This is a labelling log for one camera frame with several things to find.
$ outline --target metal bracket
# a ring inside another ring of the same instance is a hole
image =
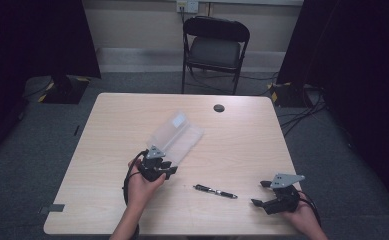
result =
[[[166,156],[166,153],[162,152],[159,148],[156,146],[151,146],[150,150],[148,150],[147,159],[153,159],[153,158],[161,158]]]
[[[296,182],[300,182],[304,180],[306,177],[304,175],[290,175],[290,174],[282,174],[278,173],[275,175],[272,183],[271,188],[285,188],[288,187]]]
[[[51,204],[49,207],[42,207],[38,213],[48,215],[50,212],[63,212],[64,204]]]

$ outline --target pen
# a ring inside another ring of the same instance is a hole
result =
[[[196,190],[199,190],[199,191],[203,191],[203,192],[214,193],[216,195],[223,196],[223,197],[228,197],[228,198],[233,198],[233,199],[238,198],[237,195],[234,195],[232,193],[227,193],[227,192],[223,192],[220,190],[214,190],[214,189],[211,189],[209,187],[205,187],[205,186],[200,185],[200,184],[193,186],[193,188],[195,188]]]

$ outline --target white wall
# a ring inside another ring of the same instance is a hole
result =
[[[182,49],[182,20],[175,1],[83,3],[96,48]],[[207,15],[206,6],[199,4],[199,15]],[[298,4],[211,6],[211,16],[237,20],[250,29],[249,51],[266,52],[286,51],[301,8]]]

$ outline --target black backdrop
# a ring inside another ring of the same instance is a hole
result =
[[[26,81],[57,71],[101,77],[81,0],[0,0],[0,135],[22,107]]]
[[[305,0],[277,83],[292,81],[324,89],[389,191],[389,1]]]

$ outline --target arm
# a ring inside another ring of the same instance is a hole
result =
[[[306,199],[303,193],[299,194],[301,198]],[[281,215],[310,240],[328,239],[307,203],[300,201],[295,212],[282,212]]]
[[[135,174],[129,181],[128,206],[122,215],[110,239],[127,240],[132,237],[137,228],[141,215],[156,190],[164,183],[166,174],[162,174],[156,181],[149,182],[138,171],[140,160],[137,160],[131,174]]]

